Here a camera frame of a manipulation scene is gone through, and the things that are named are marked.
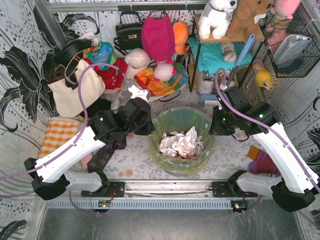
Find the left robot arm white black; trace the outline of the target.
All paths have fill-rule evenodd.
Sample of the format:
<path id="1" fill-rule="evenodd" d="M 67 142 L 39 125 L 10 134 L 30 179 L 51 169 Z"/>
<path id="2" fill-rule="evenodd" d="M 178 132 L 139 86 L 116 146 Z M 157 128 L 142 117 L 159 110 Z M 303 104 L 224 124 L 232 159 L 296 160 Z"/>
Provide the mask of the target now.
<path id="1" fill-rule="evenodd" d="M 117 112 L 98 111 L 72 139 L 43 158 L 28 158 L 25 169 L 34 192 L 53 200 L 65 192 L 83 197 L 109 197 L 112 186 L 103 170 L 116 150 L 127 146 L 127 135 L 150 135 L 155 127 L 146 99 L 134 97 Z"/>

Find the yellow translucent trash bag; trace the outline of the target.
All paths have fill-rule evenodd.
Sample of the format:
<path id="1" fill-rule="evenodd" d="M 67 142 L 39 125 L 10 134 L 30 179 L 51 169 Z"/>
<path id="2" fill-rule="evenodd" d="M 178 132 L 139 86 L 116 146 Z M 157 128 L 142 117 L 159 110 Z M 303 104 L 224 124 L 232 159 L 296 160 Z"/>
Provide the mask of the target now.
<path id="1" fill-rule="evenodd" d="M 215 148 L 209 134 L 211 121 L 195 108 L 172 108 L 153 120 L 155 130 L 148 136 L 149 153 L 171 175 L 195 175 L 206 165 Z"/>

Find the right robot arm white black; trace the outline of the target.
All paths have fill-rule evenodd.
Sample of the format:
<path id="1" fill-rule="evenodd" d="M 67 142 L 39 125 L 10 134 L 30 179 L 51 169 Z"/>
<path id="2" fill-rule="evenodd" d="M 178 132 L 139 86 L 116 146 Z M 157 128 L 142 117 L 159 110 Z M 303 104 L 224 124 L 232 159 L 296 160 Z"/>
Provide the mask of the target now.
<path id="1" fill-rule="evenodd" d="M 236 129 L 253 137 L 277 167 L 279 177 L 266 177 L 239 170 L 229 179 L 236 192 L 263 195 L 287 212 L 308 207 L 320 191 L 320 178 L 303 160 L 289 140 L 278 114 L 266 102 L 251 105 L 236 86 L 217 91 L 209 133 L 231 136 Z"/>

